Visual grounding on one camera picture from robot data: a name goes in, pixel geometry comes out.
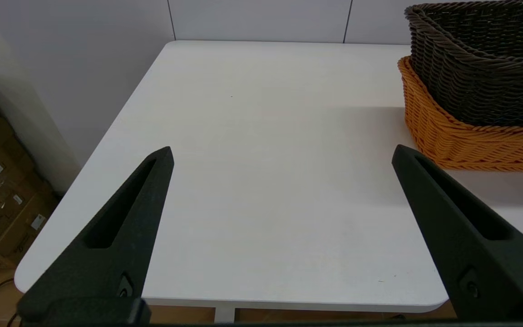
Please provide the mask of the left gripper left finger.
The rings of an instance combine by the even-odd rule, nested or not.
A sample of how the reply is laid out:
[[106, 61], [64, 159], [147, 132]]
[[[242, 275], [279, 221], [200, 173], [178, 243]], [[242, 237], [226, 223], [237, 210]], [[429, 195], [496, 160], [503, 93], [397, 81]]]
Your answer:
[[141, 299], [172, 178], [172, 149], [148, 155], [17, 305], [19, 314], [143, 314]]

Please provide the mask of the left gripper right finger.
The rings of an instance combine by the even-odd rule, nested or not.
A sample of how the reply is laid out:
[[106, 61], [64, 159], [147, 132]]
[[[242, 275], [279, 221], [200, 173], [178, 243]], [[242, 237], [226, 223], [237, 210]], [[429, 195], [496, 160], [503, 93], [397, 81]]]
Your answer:
[[392, 165], [459, 319], [523, 321], [523, 234], [419, 151]]

